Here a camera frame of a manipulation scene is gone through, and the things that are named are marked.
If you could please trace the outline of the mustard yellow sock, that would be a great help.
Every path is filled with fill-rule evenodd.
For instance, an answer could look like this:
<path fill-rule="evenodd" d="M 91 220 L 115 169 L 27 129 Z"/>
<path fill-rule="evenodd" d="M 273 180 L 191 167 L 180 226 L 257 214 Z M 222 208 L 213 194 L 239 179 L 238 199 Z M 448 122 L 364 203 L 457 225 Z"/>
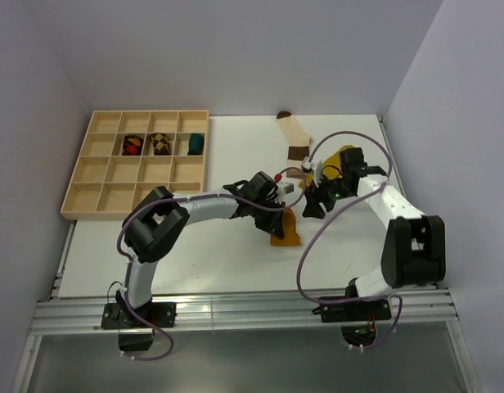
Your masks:
<path fill-rule="evenodd" d="M 275 235 L 270 237 L 270 245 L 275 247 L 296 247 L 301 245 L 299 234 L 296 232 L 296 217 L 292 210 L 285 210 L 282 216 L 283 238 Z"/>

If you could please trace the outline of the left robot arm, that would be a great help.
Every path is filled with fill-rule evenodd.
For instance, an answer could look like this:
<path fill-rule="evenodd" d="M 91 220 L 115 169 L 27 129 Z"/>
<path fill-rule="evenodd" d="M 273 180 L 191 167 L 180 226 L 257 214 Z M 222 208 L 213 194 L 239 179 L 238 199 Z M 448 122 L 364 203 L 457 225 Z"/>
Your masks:
<path fill-rule="evenodd" d="M 250 217 L 257 229 L 284 237 L 285 197 L 294 190 L 292 183 L 276 182 L 264 172 L 195 195 L 172 193 L 164 186 L 154 188 L 124 220 L 117 240 L 118 252 L 128 259 L 121 291 L 122 320 L 131 327 L 146 323 L 157 263 L 173 249 L 186 226 Z"/>

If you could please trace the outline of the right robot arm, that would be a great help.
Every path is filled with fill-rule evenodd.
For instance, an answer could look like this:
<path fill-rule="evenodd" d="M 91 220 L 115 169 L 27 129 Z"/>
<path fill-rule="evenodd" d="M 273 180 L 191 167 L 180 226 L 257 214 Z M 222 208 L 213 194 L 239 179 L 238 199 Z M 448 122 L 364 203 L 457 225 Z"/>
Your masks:
<path fill-rule="evenodd" d="M 386 234 L 379 266 L 353 278 L 339 300 L 348 316 L 360 319 L 371 311 L 372 300 L 401 287 L 421 287 L 445 278 L 445 224 L 441 217 L 426 215 L 388 185 L 390 171 L 369 165 L 362 148 L 346 147 L 339 160 L 339 176 L 333 179 L 325 175 L 321 161 L 314 164 L 308 158 L 302 164 L 302 170 L 313 176 L 304 189 L 303 217 L 323 219 L 337 201 L 353 198 L 340 210 L 365 202 L 383 224 Z"/>

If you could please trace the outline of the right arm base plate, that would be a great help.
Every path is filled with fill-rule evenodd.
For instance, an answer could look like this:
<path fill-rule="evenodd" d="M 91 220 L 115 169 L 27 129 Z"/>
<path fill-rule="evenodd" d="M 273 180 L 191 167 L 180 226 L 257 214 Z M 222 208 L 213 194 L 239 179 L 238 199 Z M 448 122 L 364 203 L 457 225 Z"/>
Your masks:
<path fill-rule="evenodd" d="M 368 322 L 391 320 L 392 313 L 387 300 L 357 301 L 343 304 L 323 305 L 312 310 L 323 323 Z"/>

